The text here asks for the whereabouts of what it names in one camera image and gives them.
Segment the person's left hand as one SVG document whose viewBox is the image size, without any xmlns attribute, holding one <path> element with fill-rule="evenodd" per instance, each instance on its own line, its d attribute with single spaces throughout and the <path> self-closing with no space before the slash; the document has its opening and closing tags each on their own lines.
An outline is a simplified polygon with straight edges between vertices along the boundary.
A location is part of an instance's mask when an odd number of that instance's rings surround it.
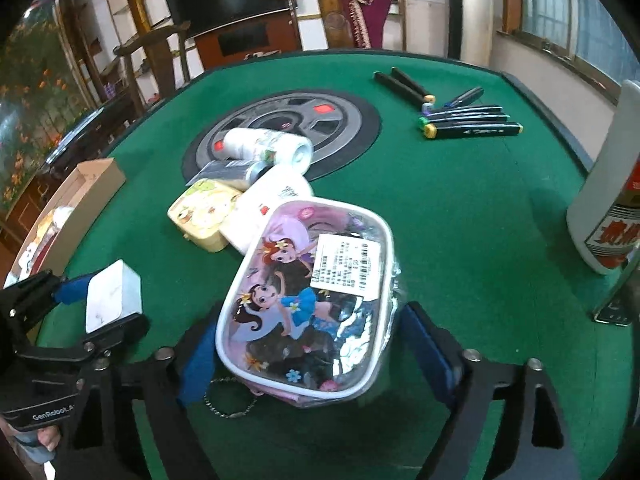
<svg viewBox="0 0 640 480">
<path fill-rule="evenodd" d="M 61 441 L 58 426 L 47 426 L 32 431 L 18 431 L 4 418 L 1 430 L 11 444 L 16 444 L 35 464 L 43 465 L 55 458 L 55 450 Z"/>
</svg>

